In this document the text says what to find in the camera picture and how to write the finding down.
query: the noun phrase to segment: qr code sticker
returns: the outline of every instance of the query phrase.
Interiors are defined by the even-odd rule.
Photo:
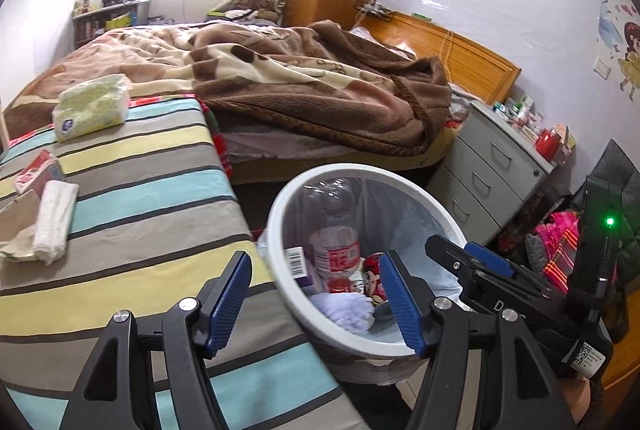
[[[606,357],[587,342],[582,343],[582,348],[575,357],[571,367],[580,372],[585,378],[591,378],[599,369]]]

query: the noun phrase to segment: wooden headboard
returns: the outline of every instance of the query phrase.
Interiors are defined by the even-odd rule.
[[[411,49],[418,57],[444,54],[453,83],[482,98],[485,103],[501,102],[520,74],[520,68],[468,38],[451,33],[431,22],[395,13],[391,20],[366,16],[361,24],[373,37],[401,49]]]

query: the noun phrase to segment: grey cushion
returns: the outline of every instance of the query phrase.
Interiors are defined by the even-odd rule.
[[[620,227],[618,271],[626,285],[640,276],[640,173],[618,144],[610,140],[591,175],[620,187],[623,222]],[[582,188],[572,205],[584,207]]]
[[[546,256],[545,243],[538,235],[527,233],[524,240],[527,248],[527,257],[533,271],[542,273],[545,266],[549,263],[549,257]]]

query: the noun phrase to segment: bottle label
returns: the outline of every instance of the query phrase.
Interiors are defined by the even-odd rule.
[[[315,248],[316,267],[324,272],[345,271],[358,265],[360,259],[360,244],[356,240],[353,244],[342,248]]]

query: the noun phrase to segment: striped bedsheet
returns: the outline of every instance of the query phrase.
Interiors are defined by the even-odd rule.
[[[0,378],[35,430],[57,430],[102,328],[119,309],[164,312],[219,276],[234,251],[254,275],[228,346],[206,363],[231,430],[365,429],[284,307],[193,98],[131,108],[124,125],[64,144],[50,128],[12,146],[11,178],[47,148],[79,185],[67,256],[0,267]],[[177,423],[153,355],[164,430]]]

